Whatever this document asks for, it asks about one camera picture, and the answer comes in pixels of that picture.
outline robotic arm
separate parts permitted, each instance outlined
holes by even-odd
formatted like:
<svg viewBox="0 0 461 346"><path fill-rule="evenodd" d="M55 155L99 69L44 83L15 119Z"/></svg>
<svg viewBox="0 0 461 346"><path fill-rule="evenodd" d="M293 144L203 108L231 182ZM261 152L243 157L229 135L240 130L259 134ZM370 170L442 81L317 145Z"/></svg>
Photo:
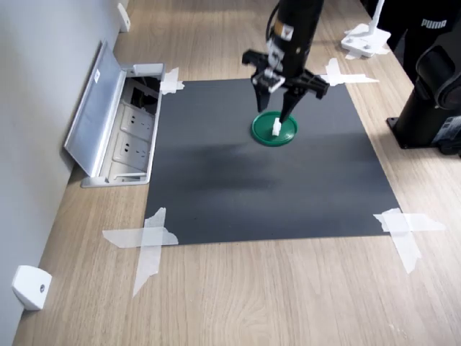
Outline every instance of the robotic arm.
<svg viewBox="0 0 461 346"><path fill-rule="evenodd" d="M288 119L306 92L314 92L321 99L328 90L328 83L304 68L322 6L323 0L280 0L267 23L269 54L254 50L243 54L242 63L256 67L251 83L258 112L267 108L272 92L280 87L287 89L283 95L281 123ZM276 12L277 19L270 28Z"/></svg>

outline cable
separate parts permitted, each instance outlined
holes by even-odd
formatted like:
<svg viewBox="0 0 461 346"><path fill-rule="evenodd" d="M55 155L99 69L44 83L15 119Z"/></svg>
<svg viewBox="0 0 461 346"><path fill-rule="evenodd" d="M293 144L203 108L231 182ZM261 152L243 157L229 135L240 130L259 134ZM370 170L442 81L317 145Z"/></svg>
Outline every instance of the cable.
<svg viewBox="0 0 461 346"><path fill-rule="evenodd" d="M279 9L279 3L277 2L277 5L275 5L274 9L272 10L271 15L269 16L269 20L267 21L267 26L266 26L266 42L269 41L269 31L271 29L271 23L272 19L274 18L275 12Z"/></svg>

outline electrical outlet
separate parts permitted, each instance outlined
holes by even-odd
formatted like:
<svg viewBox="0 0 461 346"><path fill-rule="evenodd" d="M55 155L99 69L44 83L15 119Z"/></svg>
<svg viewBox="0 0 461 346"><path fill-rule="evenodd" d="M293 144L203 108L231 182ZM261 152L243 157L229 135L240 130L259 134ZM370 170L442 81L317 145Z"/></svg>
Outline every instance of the electrical outlet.
<svg viewBox="0 0 461 346"><path fill-rule="evenodd" d="M114 161L147 172L149 143L128 133L120 132L114 150Z"/></svg>
<svg viewBox="0 0 461 346"><path fill-rule="evenodd" d="M153 132L153 118L147 112L125 105L122 125L120 128L144 141L151 141Z"/></svg>

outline white stand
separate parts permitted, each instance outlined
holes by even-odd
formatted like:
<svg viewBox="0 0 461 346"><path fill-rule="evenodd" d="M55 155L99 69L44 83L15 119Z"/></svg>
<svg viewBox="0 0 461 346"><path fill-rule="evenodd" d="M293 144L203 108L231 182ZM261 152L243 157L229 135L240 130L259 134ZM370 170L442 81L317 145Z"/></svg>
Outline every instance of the white stand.
<svg viewBox="0 0 461 346"><path fill-rule="evenodd" d="M341 41L341 46L355 57L372 57L383 50L390 33L377 28L384 0L379 0L369 25L359 24Z"/></svg>
<svg viewBox="0 0 461 346"><path fill-rule="evenodd" d="M51 275L29 265L20 265L13 278L14 294L26 310L42 310L51 284Z"/></svg>

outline power socket box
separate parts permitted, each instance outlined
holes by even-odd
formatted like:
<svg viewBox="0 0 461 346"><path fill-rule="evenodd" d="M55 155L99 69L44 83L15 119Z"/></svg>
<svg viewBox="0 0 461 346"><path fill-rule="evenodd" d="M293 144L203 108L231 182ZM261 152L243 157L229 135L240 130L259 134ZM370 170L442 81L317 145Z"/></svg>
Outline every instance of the power socket box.
<svg viewBox="0 0 461 346"><path fill-rule="evenodd" d="M102 44L64 143L82 187L149 183L164 76L162 63L121 66Z"/></svg>

